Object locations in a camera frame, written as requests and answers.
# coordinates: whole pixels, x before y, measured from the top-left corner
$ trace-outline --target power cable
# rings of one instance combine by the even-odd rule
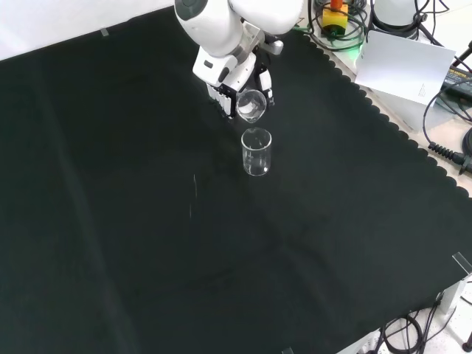
[[[433,32],[431,32],[431,35],[433,37],[434,37],[435,32],[436,32],[436,0],[433,0]]]
[[[320,46],[323,49],[329,50],[331,52],[342,52],[345,50],[350,50],[354,48],[359,48],[362,43],[364,42],[364,37],[367,33],[367,26],[366,26],[366,20],[367,20],[367,12],[364,10],[367,0],[355,0],[353,3],[349,4],[347,2],[344,2],[343,4],[348,4],[349,5],[349,10],[346,13],[345,11],[334,9],[330,7],[329,3],[323,2],[321,0],[314,0],[315,4],[315,18],[313,19],[313,0],[308,0],[308,27],[307,31],[308,34],[313,42],[315,42],[316,45]],[[356,26],[355,28],[343,35],[337,35],[334,33],[331,33],[327,31],[325,28],[323,28],[322,24],[319,22],[319,18],[323,14],[324,9],[329,9],[333,11],[334,13],[341,13],[345,16],[347,16],[347,20],[351,23],[354,23]],[[357,41],[356,44],[353,44],[351,46],[343,46],[343,47],[335,47],[335,46],[328,46],[326,43],[323,43],[320,39],[318,39],[315,36],[315,28],[314,28],[314,23],[319,26],[321,34],[325,36],[331,43],[334,41]]]
[[[461,296],[460,297],[461,300],[467,302],[469,305],[472,305],[472,302],[470,302],[469,300],[467,300],[465,297]]]
[[[419,8],[418,1],[414,0],[414,7],[416,9],[416,13],[413,15],[412,23],[408,26],[404,26],[403,28],[397,28],[397,27],[393,27],[388,24],[385,24],[384,22],[378,19],[377,15],[375,14],[374,1],[370,0],[370,19],[369,19],[369,25],[367,27],[367,32],[376,31],[376,32],[386,33],[388,35],[406,37],[409,35],[409,33],[412,33],[414,31],[416,35],[414,39],[416,40],[418,39],[420,35],[419,28],[420,28],[421,22],[425,21],[426,19],[426,16],[422,15],[422,11],[426,8],[429,1],[430,0],[427,0],[426,3],[423,5],[423,7]]]
[[[459,106],[459,109],[467,116],[467,120],[469,122],[472,122],[472,117],[470,116],[470,114],[467,112],[467,110],[464,108],[464,106],[462,105],[461,102],[458,102],[457,105]]]
[[[442,326],[442,328],[436,334],[434,334],[431,338],[426,339],[426,343],[431,341],[435,336],[437,336],[438,334],[440,334],[441,332],[445,330],[445,328],[449,325],[449,322],[451,321],[452,316],[454,316],[454,314],[456,313],[456,310],[457,308],[454,308],[454,311],[452,311],[451,315],[449,316],[448,320],[445,322],[444,326]]]
[[[463,83],[470,83],[472,82],[472,79],[466,79],[466,80],[461,80],[461,81],[458,81],[456,83],[453,83],[449,86],[446,86],[445,88],[442,88],[437,94],[434,95],[434,97],[431,99],[431,101],[429,101],[428,105],[426,106],[426,110],[425,110],[425,113],[423,114],[423,133],[425,134],[425,138],[426,140],[428,140],[428,142],[431,144],[432,141],[431,139],[429,139],[429,136],[428,136],[428,133],[426,133],[426,115],[428,113],[428,110],[429,108],[431,107],[431,105],[433,104],[434,100],[437,99],[441,94],[443,94],[444,92],[446,92],[447,90],[455,87],[455,86],[458,86],[458,85],[462,85]],[[464,117],[463,115],[461,115],[459,112],[457,112],[455,109],[453,109],[451,106],[448,105],[448,107],[454,112],[456,113],[459,117],[463,118],[464,120],[468,120],[467,117]]]
[[[447,7],[446,4],[444,4],[443,0],[439,0],[439,2],[440,2],[441,5],[445,8],[445,10],[443,10],[443,11],[436,11],[435,13],[436,13],[437,15],[439,15],[440,13],[446,13],[446,12],[448,12],[448,11],[450,10],[450,8]],[[425,11],[424,13],[434,13],[434,12],[433,12],[433,11]]]
[[[437,46],[443,46],[435,37],[433,37],[433,35],[422,24],[420,24],[419,30],[423,32],[423,34],[427,37],[427,39],[429,39],[433,44]],[[462,59],[458,58],[456,55],[454,56],[454,58],[459,63],[461,63],[469,72],[472,72],[472,69],[466,63],[464,63]]]

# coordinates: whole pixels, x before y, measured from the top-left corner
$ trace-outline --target white table surface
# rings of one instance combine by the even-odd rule
[[[434,37],[441,42],[442,45],[449,49],[456,50],[457,54],[460,55],[467,49],[469,42],[472,41],[472,0],[444,0],[444,2],[451,10],[447,13],[437,15],[437,26]],[[300,23],[300,26],[307,24],[307,6],[305,5],[304,8],[302,17],[305,20]],[[437,10],[442,10],[439,2],[437,2]],[[432,30],[432,15],[428,17],[425,27],[430,31]],[[352,81],[355,80],[355,60],[358,57],[359,49],[336,53],[324,52],[329,55],[330,59],[336,64],[336,67],[343,71],[343,74],[350,77]],[[469,66],[472,66],[472,55],[465,62]],[[373,104],[380,108],[381,113],[389,116],[390,121],[398,125],[399,129],[406,132],[410,139],[415,140],[420,148],[428,150],[428,142],[423,132],[413,131],[403,122],[403,118],[395,112],[396,110],[400,110],[399,107],[395,107],[392,103],[382,100],[378,94],[374,93],[369,88],[362,89],[367,92],[367,97],[373,101]],[[446,111],[442,112],[442,114],[447,116],[447,119],[450,120],[435,128],[428,129],[431,140],[448,149],[462,152],[462,138],[465,133],[472,128],[472,125]],[[430,156],[434,157],[438,165],[446,170],[448,176],[454,178],[458,186],[465,188],[469,192],[469,197],[472,198],[472,175],[466,173],[459,176],[459,167],[433,153],[430,153]]]

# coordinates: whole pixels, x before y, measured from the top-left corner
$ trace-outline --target white device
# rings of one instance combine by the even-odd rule
[[[417,0],[421,9],[427,0]],[[375,14],[377,18],[389,26],[408,26],[412,24],[416,7],[413,0],[376,0]]]
[[[268,105],[274,104],[271,76],[257,53],[279,55],[302,12],[303,0],[175,0],[177,19],[199,46],[193,73],[228,117],[235,115],[236,94],[254,75]]]

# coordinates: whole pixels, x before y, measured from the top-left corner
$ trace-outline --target yellow base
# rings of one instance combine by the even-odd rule
[[[342,5],[340,11],[347,13],[349,10],[346,4]],[[346,29],[347,28],[347,16],[343,13],[335,13],[330,9],[323,10],[322,16],[322,27],[341,27]]]

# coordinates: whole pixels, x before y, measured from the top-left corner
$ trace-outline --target white wall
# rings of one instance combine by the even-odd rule
[[[173,0],[0,0],[0,60],[170,5]]]

